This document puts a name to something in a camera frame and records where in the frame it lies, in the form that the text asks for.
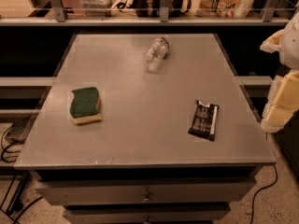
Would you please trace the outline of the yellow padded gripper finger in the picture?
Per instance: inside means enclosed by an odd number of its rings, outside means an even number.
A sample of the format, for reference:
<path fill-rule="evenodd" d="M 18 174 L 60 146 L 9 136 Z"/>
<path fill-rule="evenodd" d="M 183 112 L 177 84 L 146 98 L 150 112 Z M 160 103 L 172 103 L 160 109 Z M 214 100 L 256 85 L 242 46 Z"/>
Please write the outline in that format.
<path fill-rule="evenodd" d="M 272 35 L 270 35 L 265 41 L 261 44 L 260 50 L 273 53 L 276 51 L 280 51 L 280 40 L 283 35 L 284 30 L 281 29 Z"/>
<path fill-rule="evenodd" d="M 299 71 L 291 70 L 284 77 L 275 76 L 264 106 L 261 128 L 277 133 L 299 110 Z"/>

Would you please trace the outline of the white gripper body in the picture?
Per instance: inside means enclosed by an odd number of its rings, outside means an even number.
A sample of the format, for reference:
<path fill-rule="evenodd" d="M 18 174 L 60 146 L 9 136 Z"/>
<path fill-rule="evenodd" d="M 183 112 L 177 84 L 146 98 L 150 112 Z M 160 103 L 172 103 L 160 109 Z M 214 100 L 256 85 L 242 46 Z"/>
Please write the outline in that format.
<path fill-rule="evenodd" d="M 285 26 L 280 39 L 280 62 L 291 69 L 299 69 L 299 12 Z"/>

